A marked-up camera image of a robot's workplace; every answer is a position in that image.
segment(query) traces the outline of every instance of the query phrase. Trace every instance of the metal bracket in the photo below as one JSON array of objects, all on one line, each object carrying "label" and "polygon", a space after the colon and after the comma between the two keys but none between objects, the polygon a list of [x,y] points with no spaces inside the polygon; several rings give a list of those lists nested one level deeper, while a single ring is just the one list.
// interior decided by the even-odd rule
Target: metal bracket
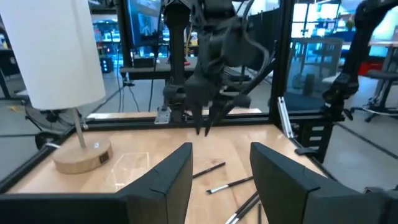
[{"label": "metal bracket", "polygon": [[155,119],[155,124],[169,124],[171,117],[170,108],[166,107],[158,107],[157,108],[157,116]]},{"label": "metal bracket", "polygon": [[282,129],[285,136],[289,139],[294,138],[292,125],[289,120],[289,114],[287,112],[285,99],[283,96],[278,97],[278,109],[279,109],[280,121],[282,123]]}]

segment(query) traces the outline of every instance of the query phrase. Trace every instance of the desk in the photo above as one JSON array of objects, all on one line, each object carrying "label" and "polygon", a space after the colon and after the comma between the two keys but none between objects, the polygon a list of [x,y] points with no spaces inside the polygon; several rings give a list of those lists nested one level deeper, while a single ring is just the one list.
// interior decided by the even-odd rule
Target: desk
[{"label": "desk", "polygon": [[[382,67],[382,71],[387,72],[389,70],[389,67],[391,64],[392,54],[394,53],[394,50],[398,48],[398,41],[379,41],[379,42],[370,42],[369,44],[374,45],[374,46],[388,47],[387,56],[384,59],[383,67]],[[382,90],[381,88],[386,87],[386,86],[387,85],[383,85],[382,80],[379,80],[377,82],[376,90],[374,91],[374,95],[373,95],[373,100],[377,100],[379,98],[379,96],[382,95],[383,91],[385,91],[385,90]]]},{"label": "desk", "polygon": [[[184,66],[185,75],[187,77],[193,74],[195,66],[197,65],[198,59],[196,57],[185,57],[190,65]],[[151,79],[169,79],[171,74],[171,66],[167,63],[167,58],[160,58],[160,63],[156,65],[156,71],[154,68],[120,68],[120,73],[128,73],[131,80],[151,80]]]},{"label": "desk", "polygon": [[[234,113],[258,111],[251,109]],[[89,117],[134,118],[149,115],[155,114],[93,114]],[[193,180],[185,223],[219,224],[224,223],[256,191],[254,182],[246,182],[213,195],[207,195],[205,191],[251,175],[251,142],[258,141],[322,174],[306,157],[297,156],[294,153],[294,144],[273,125],[214,127],[208,137],[204,137],[203,134],[197,136],[194,129],[88,132],[85,136],[109,138],[113,145],[113,158],[93,171],[65,175],[55,170],[53,161],[48,156],[13,186],[8,194],[115,192],[147,172],[182,143],[192,142],[194,174],[220,162],[226,162],[226,165]],[[77,136],[73,135],[64,144],[78,144]],[[257,223],[257,209],[252,209],[239,223]]]}]

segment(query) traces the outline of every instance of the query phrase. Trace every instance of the window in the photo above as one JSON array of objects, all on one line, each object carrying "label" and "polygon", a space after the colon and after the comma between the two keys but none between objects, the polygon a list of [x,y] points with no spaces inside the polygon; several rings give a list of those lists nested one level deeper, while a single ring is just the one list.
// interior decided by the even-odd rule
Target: window
[{"label": "window", "polygon": [[323,21],[334,19],[337,16],[338,4],[310,4],[308,21]]},{"label": "window", "polygon": [[307,4],[294,4],[293,22],[304,22]]}]

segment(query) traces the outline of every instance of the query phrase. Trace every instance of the red object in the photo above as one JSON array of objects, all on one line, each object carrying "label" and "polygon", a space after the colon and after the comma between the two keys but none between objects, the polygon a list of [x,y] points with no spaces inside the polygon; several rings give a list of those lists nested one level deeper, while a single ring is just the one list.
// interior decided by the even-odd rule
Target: red object
[{"label": "red object", "polygon": [[379,70],[381,71],[383,63],[377,62],[363,62],[359,68],[358,75],[365,76],[369,70]]}]

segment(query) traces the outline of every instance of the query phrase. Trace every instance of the white lampshade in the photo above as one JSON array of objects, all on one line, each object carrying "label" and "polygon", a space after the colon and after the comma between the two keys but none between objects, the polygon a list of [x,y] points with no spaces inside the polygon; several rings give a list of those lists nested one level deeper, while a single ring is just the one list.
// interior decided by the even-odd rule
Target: white lampshade
[{"label": "white lampshade", "polygon": [[0,13],[34,108],[72,108],[105,96],[86,0],[0,0]]}]

